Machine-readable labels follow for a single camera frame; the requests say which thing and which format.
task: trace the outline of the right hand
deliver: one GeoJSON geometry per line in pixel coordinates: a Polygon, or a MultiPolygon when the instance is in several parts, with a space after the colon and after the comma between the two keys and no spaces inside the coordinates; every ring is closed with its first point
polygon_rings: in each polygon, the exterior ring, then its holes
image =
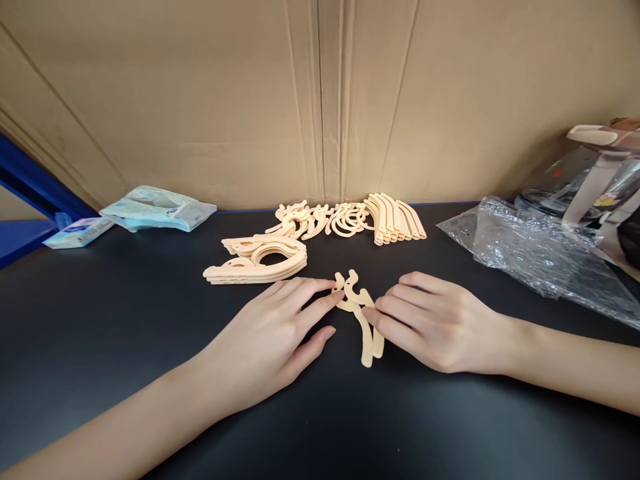
{"type": "Polygon", "coordinates": [[[420,272],[400,277],[362,313],[384,338],[444,373],[506,374],[521,322],[459,285],[420,272]]]}

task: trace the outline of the black table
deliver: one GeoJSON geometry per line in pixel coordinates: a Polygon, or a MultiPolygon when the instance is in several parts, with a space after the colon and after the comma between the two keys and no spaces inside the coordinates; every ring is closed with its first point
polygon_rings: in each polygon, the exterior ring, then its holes
{"type": "MultiPolygon", "coordinates": [[[[319,235],[306,242],[301,275],[353,268],[376,298],[420,270],[507,315],[640,346],[640,332],[543,299],[434,227],[467,208],[418,207],[423,241],[376,247],[371,232],[319,235]]],[[[272,213],[216,213],[191,233],[114,227],[87,248],[41,249],[0,271],[0,469],[208,344],[265,286],[212,286],[202,271],[229,259],[222,238],[275,223],[272,213]]],[[[640,477],[639,418],[506,377],[440,374],[390,343],[366,369],[352,314],[334,309],[319,327],[328,323],[336,335],[290,388],[217,424],[148,478],[640,477]]]]}

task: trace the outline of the fingernail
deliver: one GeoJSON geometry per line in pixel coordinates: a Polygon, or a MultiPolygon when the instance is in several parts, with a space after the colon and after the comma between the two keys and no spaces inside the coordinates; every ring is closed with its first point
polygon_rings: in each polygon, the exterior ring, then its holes
{"type": "Polygon", "coordinates": [[[325,341],[329,340],[333,336],[334,333],[335,333],[335,328],[333,328],[333,327],[331,327],[330,330],[327,330],[325,332],[325,341]]]}

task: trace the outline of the finger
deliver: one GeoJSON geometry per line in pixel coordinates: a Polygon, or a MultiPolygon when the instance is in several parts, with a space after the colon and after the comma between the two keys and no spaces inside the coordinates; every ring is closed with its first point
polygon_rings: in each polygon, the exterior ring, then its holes
{"type": "Polygon", "coordinates": [[[302,312],[296,315],[296,325],[300,328],[300,334],[306,335],[311,327],[320,321],[329,310],[334,308],[340,300],[345,297],[344,290],[338,290],[326,297],[316,300],[310,306],[302,310],[302,312]]]}
{"type": "Polygon", "coordinates": [[[289,360],[284,364],[280,370],[280,376],[282,378],[282,388],[290,385],[298,375],[302,373],[302,370],[307,368],[316,358],[320,356],[325,343],[335,333],[335,328],[328,325],[318,330],[308,342],[304,345],[300,345],[293,354],[289,357],[289,360]]]}
{"type": "Polygon", "coordinates": [[[291,292],[293,292],[294,290],[296,290],[296,288],[298,288],[300,285],[302,285],[302,283],[305,281],[305,278],[302,277],[295,277],[292,278],[291,280],[289,280],[287,282],[286,285],[284,285],[280,290],[278,290],[277,293],[274,293],[271,297],[274,300],[282,300],[287,298],[291,292]]]}
{"type": "Polygon", "coordinates": [[[272,286],[270,286],[268,289],[264,290],[264,292],[258,295],[258,297],[265,298],[265,299],[271,297],[276,292],[278,292],[282,287],[284,287],[287,284],[287,282],[288,280],[278,280],[277,282],[272,284],[272,286]]]}
{"type": "Polygon", "coordinates": [[[414,330],[423,332],[428,322],[428,312],[392,295],[385,295],[375,301],[375,309],[390,317],[400,320],[414,330]]]}
{"type": "Polygon", "coordinates": [[[418,290],[408,285],[402,285],[401,283],[392,286],[385,295],[404,300],[424,310],[433,310],[441,302],[439,295],[418,290]]]}
{"type": "Polygon", "coordinates": [[[305,279],[302,285],[288,296],[287,302],[291,302],[291,306],[295,307],[295,311],[298,311],[309,301],[314,293],[330,290],[334,285],[334,280],[305,279]]]}
{"type": "Polygon", "coordinates": [[[362,314],[372,324],[380,335],[396,344],[402,350],[419,358],[424,348],[424,338],[418,332],[391,317],[370,307],[362,308],[362,314]]]}
{"type": "Polygon", "coordinates": [[[440,280],[439,278],[432,277],[422,272],[412,272],[400,277],[398,280],[402,285],[408,285],[410,287],[418,287],[426,292],[434,293],[436,295],[445,295],[451,292],[453,289],[460,288],[455,283],[440,280]]]}

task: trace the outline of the cardboard wall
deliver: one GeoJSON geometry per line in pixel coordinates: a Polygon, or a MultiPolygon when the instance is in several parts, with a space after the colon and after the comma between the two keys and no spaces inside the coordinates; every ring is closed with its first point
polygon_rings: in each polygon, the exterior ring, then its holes
{"type": "Polygon", "coordinates": [[[44,219],[42,213],[0,185],[0,221],[44,219]]]}
{"type": "Polygon", "coordinates": [[[316,12],[2,1],[0,125],[92,205],[144,184],[220,208],[323,199],[316,12]]]}
{"type": "Polygon", "coordinates": [[[571,126],[640,115],[635,0],[367,0],[345,10],[346,198],[509,196],[567,148],[571,126]]]}
{"type": "Polygon", "coordinates": [[[635,0],[4,0],[0,128],[94,207],[508,195],[640,115],[635,0]]]}

